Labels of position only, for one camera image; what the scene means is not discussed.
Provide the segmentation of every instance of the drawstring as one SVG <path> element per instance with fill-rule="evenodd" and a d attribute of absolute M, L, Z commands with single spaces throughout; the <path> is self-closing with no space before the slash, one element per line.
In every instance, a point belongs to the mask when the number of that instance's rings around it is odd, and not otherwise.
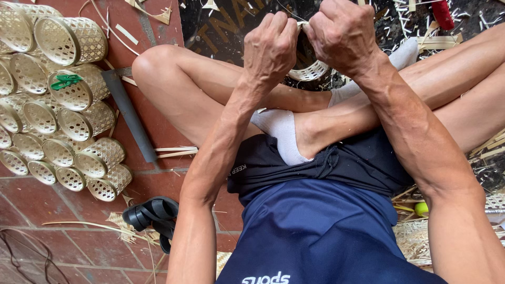
<path fill-rule="evenodd" d="M 321 166 L 321 169 L 319 170 L 319 172 L 314 176 L 314 178 L 323 179 L 328 174 L 330 174 L 331 171 L 333 170 L 333 168 L 335 168 L 335 166 L 337 165 L 338 158 L 339 158 L 339 154 L 338 154 L 337 146 L 336 145 L 328 146 L 326 148 L 326 151 L 324 152 L 323 165 Z"/>

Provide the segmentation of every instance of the fist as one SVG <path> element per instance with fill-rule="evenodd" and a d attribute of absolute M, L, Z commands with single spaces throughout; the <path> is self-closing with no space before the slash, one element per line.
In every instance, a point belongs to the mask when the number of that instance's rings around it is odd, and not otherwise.
<path fill-rule="evenodd" d="M 354 78 L 366 72 L 377 52 L 382 53 L 375 43 L 374 14 L 370 5 L 324 0 L 303 29 L 319 60 Z"/>
<path fill-rule="evenodd" d="M 244 39 L 244 73 L 269 93 L 296 63 L 299 30 L 284 12 L 268 13 Z"/>

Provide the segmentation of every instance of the round bamboo basket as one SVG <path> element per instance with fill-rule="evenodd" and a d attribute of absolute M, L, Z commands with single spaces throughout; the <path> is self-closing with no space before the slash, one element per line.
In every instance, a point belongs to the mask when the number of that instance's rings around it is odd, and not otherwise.
<path fill-rule="evenodd" d="M 74 165 L 76 152 L 82 151 L 95 142 L 91 138 L 85 142 L 60 139 L 47 139 L 42 143 L 42 150 L 47 158 L 57 166 L 68 168 Z"/>
<path fill-rule="evenodd" d="M 46 94 L 23 105 L 26 121 L 42 134 L 53 134 L 58 130 L 56 113 L 63 106 L 50 94 Z"/>
<path fill-rule="evenodd" d="M 78 152 L 74 157 L 74 163 L 85 175 L 102 178 L 125 157 L 126 151 L 121 143 L 113 138 L 102 137 Z"/>
<path fill-rule="evenodd" d="M 16 175 L 28 175 L 28 162 L 14 147 L 0 152 L 0 162 Z"/>
<path fill-rule="evenodd" d="M 76 141 L 87 141 L 116 124 L 116 114 L 105 102 L 97 102 L 82 112 L 60 109 L 56 117 L 61 129 Z"/>
<path fill-rule="evenodd" d="M 9 62 L 6 58 L 2 58 L 0 60 L 0 95 L 14 94 L 17 89 L 18 83 L 11 74 Z"/>
<path fill-rule="evenodd" d="M 32 101 L 27 92 L 0 97 L 0 124 L 12 133 L 18 133 L 28 127 L 23 113 L 23 104 Z"/>
<path fill-rule="evenodd" d="M 53 72 L 49 76 L 47 84 L 51 85 L 57 82 L 57 75 L 79 75 L 83 78 L 82 81 L 59 90 L 53 90 L 51 88 L 49 90 L 53 98 L 65 108 L 73 111 L 83 111 L 111 94 L 102 78 L 102 71 L 103 70 L 96 65 L 83 64 L 66 70 Z"/>
<path fill-rule="evenodd" d="M 40 17 L 62 15 L 45 5 L 0 2 L 0 40 L 18 52 L 29 52 L 37 47 L 33 27 Z"/>
<path fill-rule="evenodd" d="M 0 126 L 0 148 L 8 149 L 12 147 L 11 134 L 2 126 Z"/>
<path fill-rule="evenodd" d="M 42 18 L 35 24 L 34 33 L 44 54 L 64 66 L 100 61 L 109 51 L 102 29 L 83 17 Z"/>
<path fill-rule="evenodd" d="M 91 178 L 88 189 L 97 199 L 113 201 L 133 180 L 133 172 L 124 164 L 119 164 L 109 171 L 103 179 Z"/>
<path fill-rule="evenodd" d="M 62 66 L 49 60 L 39 49 L 30 54 L 12 55 L 9 66 L 14 79 L 28 92 L 44 94 L 47 92 L 47 77 Z"/>
<path fill-rule="evenodd" d="M 28 170 L 38 181 L 53 185 L 56 183 L 56 170 L 53 165 L 44 161 L 28 162 Z"/>
<path fill-rule="evenodd" d="M 76 168 L 58 168 L 56 178 L 64 187 L 79 192 L 86 187 L 86 176 Z"/>

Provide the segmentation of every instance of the red brick floor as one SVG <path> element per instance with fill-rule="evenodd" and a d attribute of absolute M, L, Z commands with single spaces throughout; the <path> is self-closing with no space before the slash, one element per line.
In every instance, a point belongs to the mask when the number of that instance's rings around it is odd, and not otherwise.
<path fill-rule="evenodd" d="M 31 0 L 11 1 L 31 4 Z M 37 0 L 36 3 L 52 6 L 65 17 L 77 17 L 85 1 Z M 104 16 L 109 7 L 112 27 L 120 24 L 139 41 L 138 45 L 134 45 L 118 33 L 139 53 L 157 44 L 184 45 L 177 2 L 172 4 L 173 10 L 168 26 L 142 15 L 123 0 L 95 0 L 95 2 Z M 167 0 L 148 0 L 143 5 L 148 12 L 158 14 L 160 9 L 170 3 Z M 105 26 L 91 4 L 82 10 L 81 16 Z M 136 55 L 115 37 L 110 36 L 107 59 L 114 67 L 130 67 L 135 57 Z M 103 62 L 97 64 L 104 69 L 107 68 Z M 136 86 L 128 83 L 124 83 L 124 86 L 155 148 L 191 146 L 191 143 L 145 99 Z M 107 101 L 117 108 L 112 98 L 108 98 Z M 124 163 L 134 171 L 134 179 L 125 189 L 127 195 L 134 198 L 134 203 L 158 195 L 178 200 L 191 157 L 164 158 L 156 163 L 145 162 L 121 116 L 113 137 L 126 148 L 127 157 Z M 119 233 L 91 225 L 42 225 L 45 222 L 75 220 L 114 225 L 105 220 L 111 212 L 121 212 L 125 208 L 126 203 L 122 197 L 113 202 L 97 201 L 87 189 L 76 193 L 59 184 L 43 185 L 31 175 L 14 176 L 0 165 L 0 228 L 14 227 L 41 239 L 52 251 L 53 261 L 70 283 L 145 283 L 153 270 L 153 261 L 155 264 L 158 263 L 163 255 L 159 247 L 151 246 L 149 250 L 147 244 L 138 240 L 136 244 L 128 244 L 118 239 Z M 214 210 L 217 219 L 218 250 L 231 252 L 242 230 L 240 215 L 243 207 L 236 195 L 227 193 L 226 188 L 222 187 Z M 33 244 L 25 237 L 18 233 L 13 233 L 13 236 L 15 240 L 9 238 L 9 244 L 15 256 L 23 259 L 22 271 L 37 283 L 45 282 L 44 259 L 34 252 Z M 28 283 L 10 264 L 8 257 L 6 246 L 0 242 L 2 283 Z M 158 283 L 163 283 L 166 277 L 168 259 L 168 256 L 164 257 L 157 272 Z M 53 282 L 65 282 L 53 266 L 48 268 L 48 275 Z"/>

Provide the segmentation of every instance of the man's arm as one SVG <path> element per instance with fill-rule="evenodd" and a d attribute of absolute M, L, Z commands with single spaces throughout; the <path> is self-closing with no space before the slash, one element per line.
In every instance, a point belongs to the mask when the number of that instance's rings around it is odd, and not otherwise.
<path fill-rule="evenodd" d="M 498 283 L 505 250 L 484 214 L 485 196 L 449 132 L 375 44 L 373 8 L 325 0 L 304 27 L 318 58 L 353 78 L 430 208 L 435 273 L 454 283 Z"/>
<path fill-rule="evenodd" d="M 167 283 L 214 283 L 212 206 L 228 176 L 253 112 L 295 64 L 297 27 L 283 12 L 267 14 L 244 39 L 244 72 L 223 114 L 189 167 L 180 194 Z"/>

